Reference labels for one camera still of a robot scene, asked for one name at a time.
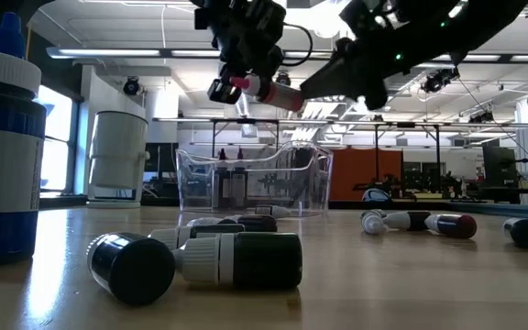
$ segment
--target blue bottle cap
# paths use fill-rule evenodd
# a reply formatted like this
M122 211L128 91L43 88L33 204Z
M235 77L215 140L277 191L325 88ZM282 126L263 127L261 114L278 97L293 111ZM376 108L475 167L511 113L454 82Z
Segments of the blue bottle cap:
M26 57L26 41L22 36L22 21L15 13L4 13L1 20L0 52L20 59Z

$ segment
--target window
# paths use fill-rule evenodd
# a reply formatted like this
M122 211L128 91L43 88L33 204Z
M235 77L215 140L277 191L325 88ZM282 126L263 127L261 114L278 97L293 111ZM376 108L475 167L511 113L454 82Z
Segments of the window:
M46 107L40 189L43 192L71 192L78 105L45 86L40 86L36 102Z

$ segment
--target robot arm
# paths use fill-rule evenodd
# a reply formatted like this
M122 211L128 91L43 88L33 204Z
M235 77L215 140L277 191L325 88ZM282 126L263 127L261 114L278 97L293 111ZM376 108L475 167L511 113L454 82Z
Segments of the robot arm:
M390 1L391 10L385 5ZM339 15L355 40L341 38L329 62L301 84L304 99L365 96L369 110L388 99L383 80L442 54L458 65L468 54L507 27L528 0L469 0L457 16L448 13L459 0L379 0L369 8L351 0ZM276 42L282 36L286 11L272 0L205 0L195 11L196 28L209 28L213 46L225 63L209 90L210 99L233 104L241 95L231 77L248 72L270 79L282 65ZM398 28L386 17L394 14ZM384 24L377 23L382 17Z

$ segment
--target clear plastic container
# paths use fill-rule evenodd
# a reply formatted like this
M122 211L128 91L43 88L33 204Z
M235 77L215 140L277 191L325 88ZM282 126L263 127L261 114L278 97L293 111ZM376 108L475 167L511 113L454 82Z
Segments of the clear plastic container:
M220 160L177 150L183 212L237 214L277 205L291 216L327 211L333 153L311 142L291 141L265 159Z

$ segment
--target wooden table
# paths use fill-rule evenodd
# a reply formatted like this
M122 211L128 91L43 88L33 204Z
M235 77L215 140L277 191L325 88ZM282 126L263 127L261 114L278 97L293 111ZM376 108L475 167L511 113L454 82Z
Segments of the wooden table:
M177 275L156 303L130 308L94 282L87 244L176 226L178 210L41 212L33 260L0 267L0 329L528 329L528 251L507 244L503 218L475 215L478 232L466 241L366 236L358 215L280 221L302 238L298 291L193 287Z

